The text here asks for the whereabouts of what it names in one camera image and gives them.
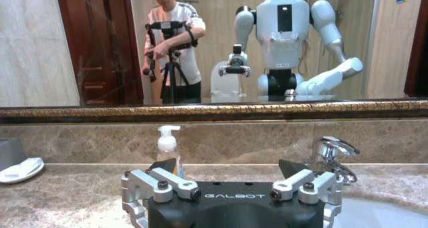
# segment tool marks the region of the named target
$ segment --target dispenser pump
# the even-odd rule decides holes
[[[177,148],[177,140],[172,134],[173,130],[181,130],[180,126],[165,125],[158,128],[161,138],[158,140],[158,148],[162,151],[174,151]]]

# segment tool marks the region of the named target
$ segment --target wooden door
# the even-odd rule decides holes
[[[132,0],[58,1],[81,104],[142,104]]]
[[[405,92],[428,97],[428,0],[422,0]]]

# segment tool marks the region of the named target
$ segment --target marble backsplash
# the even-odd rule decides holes
[[[29,156],[49,163],[152,163],[162,124],[6,125]],[[428,119],[187,123],[176,132],[185,163],[268,163],[311,157],[315,137],[336,136],[362,150],[351,163],[427,163]]]

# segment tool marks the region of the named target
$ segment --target black pants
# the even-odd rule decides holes
[[[201,103],[201,82],[188,86],[177,86],[177,97],[172,100],[172,87],[166,86],[164,90],[162,102],[165,104],[197,104]]]

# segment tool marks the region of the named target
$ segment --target man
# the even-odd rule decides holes
[[[177,0],[156,0],[160,4],[149,14],[150,23],[180,21],[187,22],[187,25],[192,27],[191,32],[182,32],[176,37],[165,40],[161,30],[154,30],[156,47],[152,47],[149,35],[146,35],[146,46],[145,53],[153,51],[154,59],[157,60],[158,66],[165,67],[169,62],[169,50],[181,45],[188,44],[193,41],[193,38],[200,39],[207,33],[207,24],[203,18],[199,16],[197,10],[189,4],[180,3]],[[178,59],[182,72],[187,76],[191,86],[187,86],[180,73],[176,71],[176,83],[178,92],[180,103],[200,103],[201,102],[201,73],[197,65],[196,51],[195,48],[181,50],[181,56]],[[149,68],[150,62],[146,58],[145,68]],[[166,88],[164,91],[164,103],[172,103],[172,81],[170,77],[166,81]]]

